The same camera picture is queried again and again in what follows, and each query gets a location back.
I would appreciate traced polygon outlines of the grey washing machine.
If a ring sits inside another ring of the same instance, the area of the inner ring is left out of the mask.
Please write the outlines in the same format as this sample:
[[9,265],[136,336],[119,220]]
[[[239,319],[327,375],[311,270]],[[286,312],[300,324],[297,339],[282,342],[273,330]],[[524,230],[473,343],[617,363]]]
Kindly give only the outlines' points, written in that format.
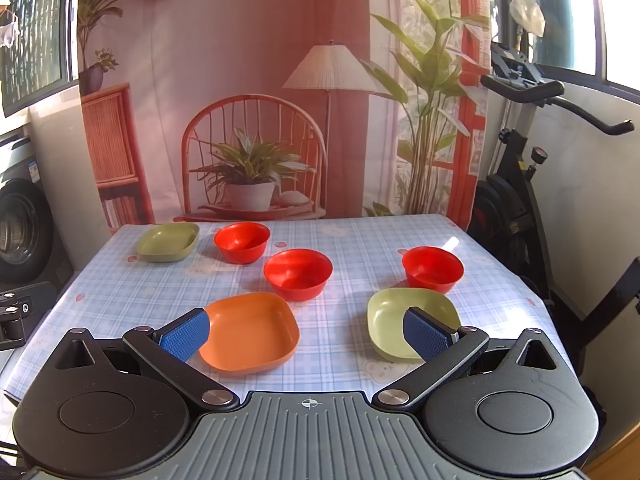
[[48,282],[62,292],[74,269],[23,128],[1,136],[1,288]]

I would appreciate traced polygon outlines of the dark framed window left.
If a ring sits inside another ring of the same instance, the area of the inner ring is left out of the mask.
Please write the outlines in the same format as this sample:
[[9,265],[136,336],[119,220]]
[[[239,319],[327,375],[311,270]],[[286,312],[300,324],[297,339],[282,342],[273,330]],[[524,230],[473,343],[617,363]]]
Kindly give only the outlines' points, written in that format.
[[76,82],[76,9],[77,0],[1,0],[4,116]]

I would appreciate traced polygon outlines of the blue plaid tablecloth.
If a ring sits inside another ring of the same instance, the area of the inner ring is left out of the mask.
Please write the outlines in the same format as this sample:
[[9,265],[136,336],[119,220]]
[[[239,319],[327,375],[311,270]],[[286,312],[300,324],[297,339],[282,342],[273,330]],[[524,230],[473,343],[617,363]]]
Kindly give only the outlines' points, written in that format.
[[123,226],[70,285],[1,376],[13,399],[26,393],[62,337],[85,327],[98,339],[139,325],[160,327],[195,309],[248,292],[274,292],[299,329],[296,349],[273,370],[226,374],[194,356],[203,374],[244,396],[252,390],[372,393],[409,370],[385,361],[368,333],[368,303],[405,284],[404,255],[417,247],[451,252],[463,266],[449,292],[460,321],[514,339],[529,327],[558,334],[544,303],[451,220],[422,216],[273,221],[264,252],[237,264],[221,252],[219,223],[204,223],[195,247],[172,263],[147,262],[137,244],[146,226]]

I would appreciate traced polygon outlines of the black exercise bike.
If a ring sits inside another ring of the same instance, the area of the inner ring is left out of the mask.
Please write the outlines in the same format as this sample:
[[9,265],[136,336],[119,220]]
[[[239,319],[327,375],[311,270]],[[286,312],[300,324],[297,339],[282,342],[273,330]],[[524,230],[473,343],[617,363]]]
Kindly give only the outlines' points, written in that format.
[[612,288],[587,314],[561,288],[553,265],[551,218],[552,157],[530,138],[540,110],[559,107],[611,139],[628,136],[634,123],[608,124],[564,96],[561,81],[542,71],[519,50],[505,44],[490,47],[492,72],[482,85],[503,98],[504,124],[497,133],[497,166],[478,182],[470,235],[519,276],[549,311],[570,362],[584,368],[591,344],[639,297],[639,261],[631,260]]

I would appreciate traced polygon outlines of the light green plate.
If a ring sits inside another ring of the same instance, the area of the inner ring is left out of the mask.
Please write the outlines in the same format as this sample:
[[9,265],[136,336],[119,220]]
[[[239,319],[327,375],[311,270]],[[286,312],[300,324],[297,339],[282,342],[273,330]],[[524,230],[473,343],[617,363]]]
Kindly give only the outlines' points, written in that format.
[[382,289],[368,302],[368,332],[375,351],[387,361],[422,362],[402,333],[402,319],[410,307],[420,308],[451,328],[461,326],[456,307],[439,292],[409,287]]

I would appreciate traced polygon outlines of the orange square plate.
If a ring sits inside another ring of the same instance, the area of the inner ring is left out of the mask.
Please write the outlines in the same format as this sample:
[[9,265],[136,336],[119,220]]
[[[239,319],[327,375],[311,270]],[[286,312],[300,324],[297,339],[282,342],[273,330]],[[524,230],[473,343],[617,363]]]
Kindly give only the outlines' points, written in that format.
[[284,364],[299,343],[288,303],[271,292],[219,299],[205,308],[209,335],[200,356],[216,372],[245,376]]

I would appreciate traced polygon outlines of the red bowl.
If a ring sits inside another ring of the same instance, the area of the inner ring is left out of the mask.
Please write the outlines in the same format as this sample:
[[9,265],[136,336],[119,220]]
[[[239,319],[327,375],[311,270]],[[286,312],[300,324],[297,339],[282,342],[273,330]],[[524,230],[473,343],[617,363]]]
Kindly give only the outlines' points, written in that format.
[[332,273],[331,260],[322,252],[307,248],[278,252],[264,265],[265,279],[289,302],[305,302],[318,297]]
[[236,222],[214,235],[214,244],[228,263],[250,264],[265,252],[270,229],[257,222]]
[[401,259],[410,287],[426,288],[445,295],[462,279],[462,261],[445,249],[432,246],[411,248]]

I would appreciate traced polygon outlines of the printed room backdrop cloth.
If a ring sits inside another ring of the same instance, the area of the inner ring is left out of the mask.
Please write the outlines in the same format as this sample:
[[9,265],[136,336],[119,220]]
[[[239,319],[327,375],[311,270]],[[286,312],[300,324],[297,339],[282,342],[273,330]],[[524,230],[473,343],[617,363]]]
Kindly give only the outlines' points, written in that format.
[[107,224],[442,214],[485,144],[489,0],[79,0]]

